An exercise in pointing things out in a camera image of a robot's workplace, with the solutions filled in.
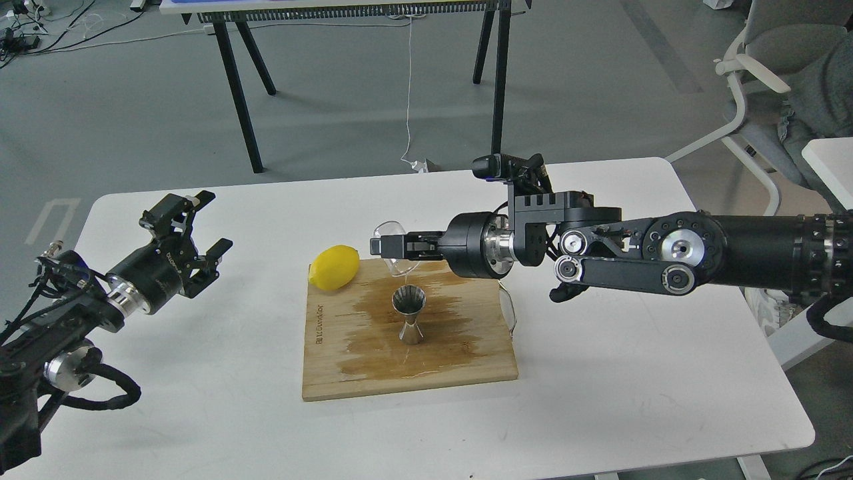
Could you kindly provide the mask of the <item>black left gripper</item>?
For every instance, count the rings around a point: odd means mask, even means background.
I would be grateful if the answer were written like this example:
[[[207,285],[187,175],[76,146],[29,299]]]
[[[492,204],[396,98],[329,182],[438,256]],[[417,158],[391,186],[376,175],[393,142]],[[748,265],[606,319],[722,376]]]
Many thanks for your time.
[[[198,255],[191,238],[195,215],[215,198],[211,191],[197,195],[170,193],[143,211],[140,227],[153,239],[132,252],[107,273],[113,291],[124,291],[145,314],[155,314],[175,295],[194,299],[219,278],[217,267],[233,242],[220,238]]]

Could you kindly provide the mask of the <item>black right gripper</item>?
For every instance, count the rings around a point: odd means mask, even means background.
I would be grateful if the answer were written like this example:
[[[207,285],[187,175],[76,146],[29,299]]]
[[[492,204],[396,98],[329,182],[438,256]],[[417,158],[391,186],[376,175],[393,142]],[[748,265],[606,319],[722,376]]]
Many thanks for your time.
[[[402,238],[371,238],[382,259],[446,259],[460,277],[503,279],[514,264],[509,218],[493,212],[461,213],[447,231],[409,231]]]

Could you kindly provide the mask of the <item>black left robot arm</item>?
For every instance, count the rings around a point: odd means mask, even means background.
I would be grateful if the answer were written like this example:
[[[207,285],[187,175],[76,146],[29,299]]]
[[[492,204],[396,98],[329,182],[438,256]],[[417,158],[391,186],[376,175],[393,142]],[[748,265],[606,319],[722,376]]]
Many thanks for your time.
[[[140,399],[140,386],[104,364],[88,335],[117,332],[131,314],[155,314],[217,280],[233,243],[222,238],[200,254],[191,237],[196,213],[214,197],[166,195],[140,218],[151,241],[106,274],[61,241],[37,256],[33,295],[2,330],[2,471],[40,455],[41,434],[59,407],[117,410]]]

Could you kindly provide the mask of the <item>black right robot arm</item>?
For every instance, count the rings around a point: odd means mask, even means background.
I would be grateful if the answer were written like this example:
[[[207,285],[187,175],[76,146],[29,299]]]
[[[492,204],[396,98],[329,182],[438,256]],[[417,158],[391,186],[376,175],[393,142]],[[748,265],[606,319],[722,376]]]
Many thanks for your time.
[[[490,154],[472,173],[508,186],[506,215],[461,213],[445,231],[371,239],[384,259],[447,261],[459,277],[502,279],[512,265],[549,257],[563,303],[588,287],[686,295],[698,286],[777,289],[808,305],[823,337],[851,341],[851,328],[826,313],[851,298],[851,212],[813,216],[713,216],[682,211],[624,221],[584,191],[556,192],[542,155]]]

